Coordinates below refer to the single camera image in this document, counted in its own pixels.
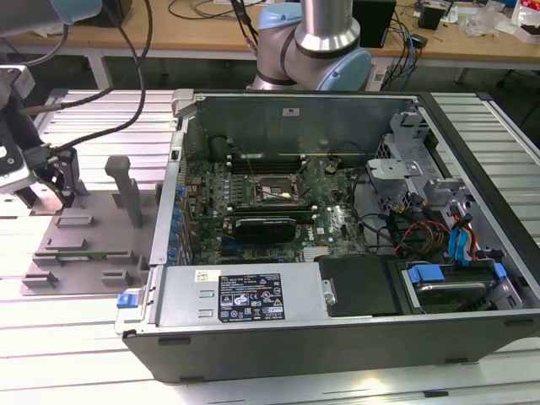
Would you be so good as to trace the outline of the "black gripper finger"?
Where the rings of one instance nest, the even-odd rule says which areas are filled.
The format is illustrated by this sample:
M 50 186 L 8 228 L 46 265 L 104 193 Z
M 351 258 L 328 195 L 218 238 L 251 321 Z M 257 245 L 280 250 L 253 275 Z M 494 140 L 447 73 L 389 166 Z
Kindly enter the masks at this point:
M 55 193 L 63 207 L 72 206 L 79 181 L 78 154 L 75 148 L 61 151 L 45 148 L 45 157 L 39 160 L 36 174 Z
M 30 186 L 17 190 L 14 195 L 18 197 L 28 209 L 32 209 L 38 201 L 38 196 Z

